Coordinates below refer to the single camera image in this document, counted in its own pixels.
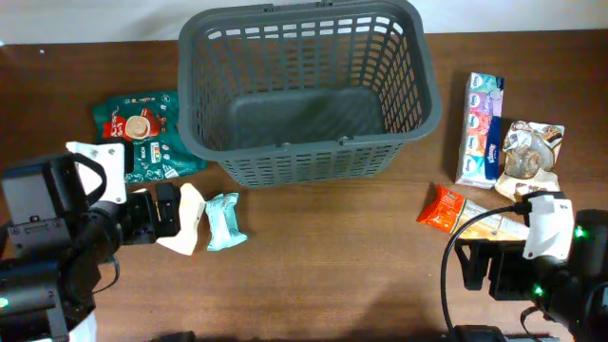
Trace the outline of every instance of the teal snack package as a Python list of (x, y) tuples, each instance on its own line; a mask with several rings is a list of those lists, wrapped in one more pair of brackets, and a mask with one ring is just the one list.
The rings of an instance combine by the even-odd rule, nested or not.
[(216, 252), (224, 248), (236, 246), (247, 240), (247, 236), (238, 230), (235, 205), (238, 194), (219, 194), (207, 201), (205, 212), (209, 217), (211, 241), (207, 251)]
[(127, 183), (164, 181), (199, 172), (207, 165), (185, 148), (178, 132), (177, 91), (113, 97), (93, 108), (98, 140), (123, 137), (133, 142), (133, 172)]

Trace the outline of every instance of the tissue box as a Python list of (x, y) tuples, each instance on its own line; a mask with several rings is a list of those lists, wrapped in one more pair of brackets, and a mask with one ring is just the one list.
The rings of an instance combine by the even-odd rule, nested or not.
[(503, 95), (502, 77), (471, 73), (468, 78), (457, 184), (489, 189), (496, 183)]

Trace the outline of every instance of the green snack bag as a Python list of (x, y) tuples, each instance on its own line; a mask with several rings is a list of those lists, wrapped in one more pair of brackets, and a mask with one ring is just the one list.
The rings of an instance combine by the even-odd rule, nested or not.
[(128, 183), (163, 181), (197, 173), (207, 165), (185, 148), (178, 132), (177, 91), (154, 91), (108, 99), (93, 108), (98, 139), (133, 142)]

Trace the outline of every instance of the snack bag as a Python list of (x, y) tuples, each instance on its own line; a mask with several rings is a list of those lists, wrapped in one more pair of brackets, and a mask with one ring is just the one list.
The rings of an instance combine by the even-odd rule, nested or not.
[[(437, 185), (435, 201), (420, 213), (416, 221), (454, 234), (467, 221), (486, 211), (487, 209), (466, 199), (463, 195)], [(525, 225), (497, 214), (475, 222), (460, 235), (460, 238), (516, 241), (527, 239), (528, 233), (529, 229)]]
[(515, 201), (535, 191), (560, 191), (553, 167), (560, 153), (564, 128), (544, 123), (515, 122), (506, 133), (504, 172), (495, 185)]
[(164, 181), (206, 167), (180, 140), (177, 91), (146, 92), (108, 99), (93, 108), (98, 139), (133, 142), (134, 170), (125, 182)]

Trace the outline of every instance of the wooden table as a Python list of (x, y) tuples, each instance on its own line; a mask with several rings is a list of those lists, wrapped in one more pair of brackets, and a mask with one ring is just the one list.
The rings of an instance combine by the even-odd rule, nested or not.
[[(494, 191), (451, 185), (471, 71), (505, 77), (507, 121), (565, 125), (557, 164), (563, 191), (577, 209), (608, 209), (608, 31), (427, 38), (444, 101), (434, 133), (407, 145), (373, 179), (250, 190), (212, 163), (177, 180), (192, 182), (207, 199), (238, 191), (239, 227), (250, 240), (208, 253), (205, 222), (191, 257), (160, 245), (122, 248), (121, 280), (96, 296), (99, 340), (187, 330), (239, 339), (444, 331), (439, 268), (448, 235), (416, 223), (417, 215), (435, 183), (488, 208), (509, 203)], [(64, 151), (66, 141), (92, 141), (92, 105), (111, 95), (175, 89), (177, 66), (176, 42), (1, 47), (0, 169)], [(9, 219), (4, 198), (0, 218)], [(104, 267), (103, 282), (112, 272)], [(466, 291), (456, 257), (448, 281), (456, 324), (522, 331), (519, 314), (529, 303)], [(528, 326), (569, 339), (540, 316)]]

